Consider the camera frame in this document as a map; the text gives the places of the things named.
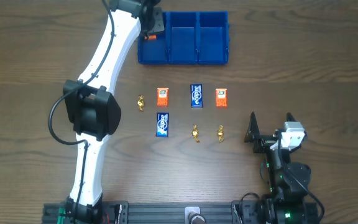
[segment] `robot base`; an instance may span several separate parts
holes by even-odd
[[[242,202],[242,210],[239,209],[240,201],[231,203],[128,203],[125,201],[103,202],[104,215],[101,224],[131,224],[131,223],[185,223],[185,208],[199,207],[206,222],[221,224],[259,224],[257,221],[257,201],[245,200]],[[315,203],[306,203],[308,210],[308,223],[316,223],[317,206]],[[58,222],[59,209],[62,203],[45,204],[42,216],[43,224],[69,224],[71,218],[61,218]]]

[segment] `blue plastic bin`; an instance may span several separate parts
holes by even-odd
[[[165,32],[138,41],[141,64],[224,65],[229,58],[227,12],[164,12]]]

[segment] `wood grain surface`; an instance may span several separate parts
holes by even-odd
[[[291,111],[308,132],[293,161],[312,169],[323,223],[358,222],[358,0],[163,0],[165,11],[229,12],[226,66],[144,66],[131,47],[116,87],[123,114],[103,169],[105,200],[230,202],[268,193],[263,156],[242,142],[250,113],[261,132]],[[100,1],[0,0],[0,223],[40,223],[43,203],[70,192],[76,147],[52,139],[47,115],[66,79],[77,79],[103,33]],[[202,83],[204,108],[190,108]],[[155,90],[170,88],[158,109]],[[214,89],[228,89],[226,110]],[[145,95],[145,112],[137,95]],[[155,114],[170,113],[170,137],[155,137]],[[200,143],[191,136],[197,124]],[[224,142],[216,131],[224,126]],[[74,139],[65,107],[59,136]]]

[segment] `gold wrapped candy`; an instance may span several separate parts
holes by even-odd
[[[143,112],[144,107],[144,95],[139,95],[139,100],[137,101],[137,104],[139,105],[139,111]]]
[[[196,140],[196,142],[200,142],[200,140],[198,140],[198,130],[197,130],[197,125],[193,125],[193,131],[191,132],[191,134],[193,135],[194,139]]]
[[[218,129],[219,142],[223,142],[223,126],[219,125]]]

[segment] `wooden table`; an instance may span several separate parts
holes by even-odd
[[[323,223],[358,222],[358,1],[164,0],[165,11],[229,12],[227,66],[144,66],[134,44],[116,88],[123,114],[103,169],[105,200],[230,202],[266,194],[263,155],[242,142],[250,113],[261,132],[291,111],[308,132],[292,155],[312,169],[310,190],[326,207]],[[99,43],[107,15],[100,1],[0,0],[0,223],[40,223],[43,203],[69,194],[76,147],[52,139],[47,116],[66,79],[77,79]],[[202,83],[204,108],[190,108]],[[170,106],[156,107],[157,87]],[[214,89],[227,88],[217,109]],[[145,112],[137,95],[145,95]],[[155,137],[155,115],[170,113],[170,137]],[[191,136],[200,131],[199,144]],[[224,126],[224,142],[216,131]],[[64,104],[54,117],[74,140]]]

